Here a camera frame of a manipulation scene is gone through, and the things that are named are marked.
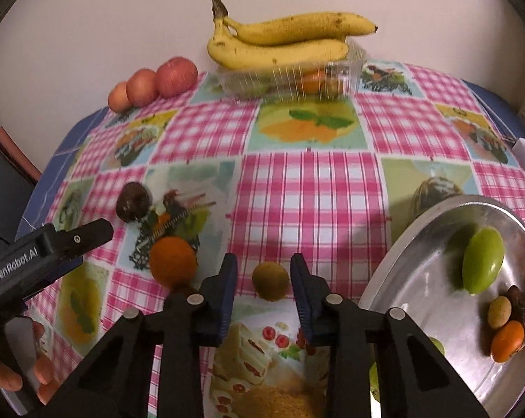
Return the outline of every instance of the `yellow fruit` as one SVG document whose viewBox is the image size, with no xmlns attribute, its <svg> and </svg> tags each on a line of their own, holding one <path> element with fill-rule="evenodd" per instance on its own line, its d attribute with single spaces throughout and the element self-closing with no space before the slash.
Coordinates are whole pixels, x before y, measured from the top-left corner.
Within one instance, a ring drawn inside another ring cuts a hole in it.
<svg viewBox="0 0 525 418">
<path fill-rule="evenodd" d="M 377 26 L 361 15 L 333 11 L 297 14 L 249 24 L 236 22 L 227 16 L 226 11 L 224 23 L 236 31 L 239 40 L 255 46 L 281 46 L 311 39 L 344 40 L 346 36 L 362 36 L 377 31 Z"/>
<path fill-rule="evenodd" d="M 510 319 L 512 303 L 504 295 L 495 298 L 489 305 L 487 322 L 493 330 L 498 330 Z"/>
<path fill-rule="evenodd" d="M 228 69 L 259 69 L 305 62 L 330 62 L 345 58 L 347 44 L 337 39 L 298 42 L 281 47 L 260 47 L 243 43 L 225 26 L 223 14 L 213 2 L 214 35 L 207 50 L 210 57 Z"/>
</svg>

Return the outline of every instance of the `banana stem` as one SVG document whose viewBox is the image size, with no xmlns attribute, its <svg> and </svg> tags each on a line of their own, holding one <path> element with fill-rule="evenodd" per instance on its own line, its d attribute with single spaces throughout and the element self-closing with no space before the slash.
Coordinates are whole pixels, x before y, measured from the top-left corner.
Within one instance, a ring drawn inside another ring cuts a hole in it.
<svg viewBox="0 0 525 418">
<path fill-rule="evenodd" d="M 227 9 L 222 0 L 212 0 L 212 15 L 215 19 L 227 17 Z"/>
</svg>

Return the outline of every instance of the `printed leaf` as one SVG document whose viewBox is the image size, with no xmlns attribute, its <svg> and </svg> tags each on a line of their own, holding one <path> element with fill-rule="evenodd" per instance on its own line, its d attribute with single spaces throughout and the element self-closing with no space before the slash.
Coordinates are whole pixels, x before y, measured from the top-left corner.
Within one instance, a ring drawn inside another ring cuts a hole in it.
<svg viewBox="0 0 525 418">
<path fill-rule="evenodd" d="M 72 310 L 75 312 L 75 314 L 77 314 L 77 322 L 83 330 L 83 333 L 94 333 L 94 323 L 91 317 L 86 314 L 86 311 L 84 310 L 79 297 L 77 294 L 75 294 L 75 291 L 71 291 L 69 301 L 71 303 Z"/>
<path fill-rule="evenodd" d="M 314 121 L 318 118 L 315 113 L 307 110 L 290 110 L 290 116 L 300 121 Z"/>
<path fill-rule="evenodd" d="M 317 126 L 323 125 L 329 129 L 343 129 L 353 124 L 354 121 L 338 116 L 319 116 L 316 121 Z"/>
<path fill-rule="evenodd" d="M 282 358 L 293 358 L 296 361 L 299 361 L 299 352 L 301 348 L 296 345 L 291 345 L 287 349 L 284 349 L 280 352 L 280 357 Z"/>
<path fill-rule="evenodd" d="M 188 216 L 175 225 L 173 235 L 184 240 L 191 240 L 197 237 L 205 227 L 209 215 L 210 211 L 206 207 L 191 210 Z"/>
</svg>

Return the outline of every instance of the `banana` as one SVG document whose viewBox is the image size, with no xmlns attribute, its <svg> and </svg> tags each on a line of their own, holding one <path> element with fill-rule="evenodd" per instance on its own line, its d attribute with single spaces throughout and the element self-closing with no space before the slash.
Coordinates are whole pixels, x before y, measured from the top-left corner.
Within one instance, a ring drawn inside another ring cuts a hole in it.
<svg viewBox="0 0 525 418">
<path fill-rule="evenodd" d="M 347 44 L 337 39 L 298 42 L 288 46 L 260 47 L 245 44 L 230 33 L 224 23 L 227 12 L 212 0 L 214 35 L 207 50 L 210 57 L 228 69 L 258 69 L 304 62 L 328 62 L 345 58 Z"/>
<path fill-rule="evenodd" d="M 378 28 L 361 15 L 342 12 L 298 14 L 268 22 L 243 24 L 228 17 L 226 11 L 224 23 L 235 30 L 239 40 L 255 46 L 280 46 L 310 39 L 362 36 L 375 33 Z"/>
</svg>

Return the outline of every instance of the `human hand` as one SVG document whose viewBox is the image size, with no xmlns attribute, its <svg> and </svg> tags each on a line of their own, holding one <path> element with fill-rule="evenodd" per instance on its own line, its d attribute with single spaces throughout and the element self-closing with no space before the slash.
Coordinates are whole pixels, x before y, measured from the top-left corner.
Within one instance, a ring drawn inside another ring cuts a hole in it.
<svg viewBox="0 0 525 418">
<path fill-rule="evenodd" d="M 40 339 L 44 334 L 44 326 L 32 321 L 35 339 Z M 41 383 L 36 395 L 43 404 L 47 404 L 59 388 L 59 382 L 54 378 L 54 364 L 45 354 L 38 353 L 34 365 L 34 374 Z M 22 388 L 22 378 L 0 362 L 0 388 L 7 391 L 19 391 Z"/>
</svg>

